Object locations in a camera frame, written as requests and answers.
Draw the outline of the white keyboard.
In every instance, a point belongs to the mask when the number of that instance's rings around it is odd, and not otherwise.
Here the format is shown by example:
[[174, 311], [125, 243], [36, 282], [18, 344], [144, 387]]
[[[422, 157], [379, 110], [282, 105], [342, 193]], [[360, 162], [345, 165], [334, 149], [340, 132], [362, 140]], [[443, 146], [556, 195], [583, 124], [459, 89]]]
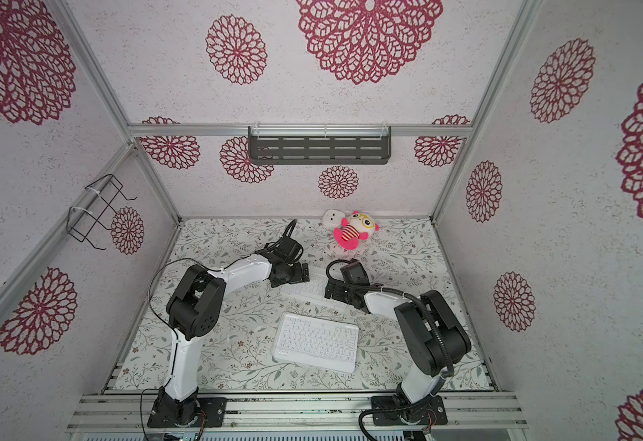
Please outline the white keyboard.
[[281, 292], [296, 299], [297, 301], [309, 302], [310, 304], [344, 312], [347, 305], [340, 301], [333, 301], [325, 297], [325, 289], [328, 283], [328, 277], [324, 268], [317, 266], [309, 267], [308, 282], [299, 284], [286, 284], [281, 287]]
[[272, 358], [352, 374], [356, 370], [359, 334], [356, 325], [285, 312], [277, 329]]

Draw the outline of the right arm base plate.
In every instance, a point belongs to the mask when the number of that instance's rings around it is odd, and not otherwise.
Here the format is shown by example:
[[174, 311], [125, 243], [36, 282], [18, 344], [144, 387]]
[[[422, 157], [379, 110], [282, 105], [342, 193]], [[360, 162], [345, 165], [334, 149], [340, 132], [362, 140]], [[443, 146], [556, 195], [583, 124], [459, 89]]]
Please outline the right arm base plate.
[[371, 398], [375, 426], [444, 426], [448, 414], [442, 398], [428, 396], [416, 404], [401, 404], [396, 396]]

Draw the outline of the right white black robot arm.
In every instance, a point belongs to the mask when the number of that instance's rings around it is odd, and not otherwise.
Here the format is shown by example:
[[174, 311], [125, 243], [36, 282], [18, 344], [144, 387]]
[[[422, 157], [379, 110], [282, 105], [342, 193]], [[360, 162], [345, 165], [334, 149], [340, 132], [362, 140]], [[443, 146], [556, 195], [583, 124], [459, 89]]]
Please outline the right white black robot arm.
[[399, 385], [403, 404], [436, 395], [457, 374], [457, 364], [472, 349], [468, 333], [436, 290], [413, 295], [369, 280], [356, 259], [336, 259], [325, 268], [324, 297], [360, 312], [395, 320], [413, 365]]

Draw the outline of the white keyboard back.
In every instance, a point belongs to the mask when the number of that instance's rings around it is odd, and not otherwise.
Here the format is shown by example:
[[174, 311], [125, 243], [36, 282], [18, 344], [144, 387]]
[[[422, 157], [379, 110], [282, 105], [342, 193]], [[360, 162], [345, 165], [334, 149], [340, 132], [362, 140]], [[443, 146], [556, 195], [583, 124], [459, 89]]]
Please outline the white keyboard back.
[[333, 301], [325, 297], [325, 289], [328, 283], [328, 277], [324, 268], [317, 266], [309, 267], [308, 282], [299, 284], [286, 284], [281, 287], [281, 292], [296, 299], [297, 301], [309, 302], [310, 304], [344, 312], [347, 305], [340, 301]]

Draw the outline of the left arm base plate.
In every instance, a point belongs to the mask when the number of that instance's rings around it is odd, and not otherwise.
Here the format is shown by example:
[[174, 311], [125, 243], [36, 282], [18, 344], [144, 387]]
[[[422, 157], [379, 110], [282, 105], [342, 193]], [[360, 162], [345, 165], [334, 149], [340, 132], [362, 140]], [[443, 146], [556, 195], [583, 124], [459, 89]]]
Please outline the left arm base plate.
[[222, 427], [228, 401], [222, 397], [187, 398], [183, 402], [159, 396], [152, 407], [148, 428]]

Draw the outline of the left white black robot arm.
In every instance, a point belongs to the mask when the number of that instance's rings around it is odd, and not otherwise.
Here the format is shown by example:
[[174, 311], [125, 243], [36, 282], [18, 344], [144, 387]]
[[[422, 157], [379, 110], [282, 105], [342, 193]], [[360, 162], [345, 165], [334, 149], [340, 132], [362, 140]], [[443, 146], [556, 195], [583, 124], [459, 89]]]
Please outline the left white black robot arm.
[[302, 254], [302, 245], [285, 236], [221, 270], [198, 263], [186, 270], [165, 308], [173, 336], [167, 396], [183, 402], [198, 394], [204, 336], [220, 318], [225, 295], [264, 280], [273, 288], [307, 282], [309, 269], [299, 261]]

